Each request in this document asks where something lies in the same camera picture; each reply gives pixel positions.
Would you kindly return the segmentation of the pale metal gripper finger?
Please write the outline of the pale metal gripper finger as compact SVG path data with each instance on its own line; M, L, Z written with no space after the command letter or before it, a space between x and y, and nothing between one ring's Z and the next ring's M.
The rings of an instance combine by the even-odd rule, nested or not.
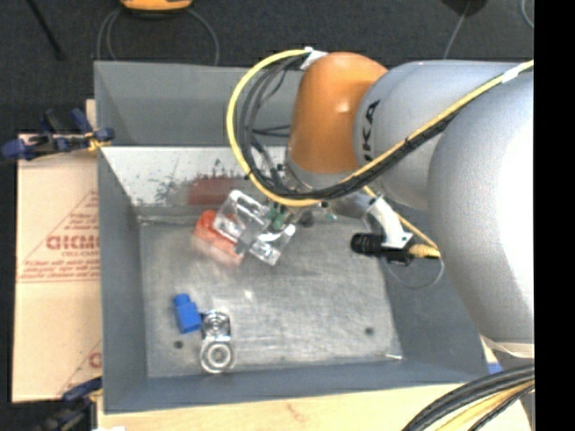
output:
M264 230L259 233L249 252L263 263L275 266L295 233L296 226L294 224L284 225L277 231Z
M239 189L232 190L217 210L213 228L244 255L268 226L268 209Z

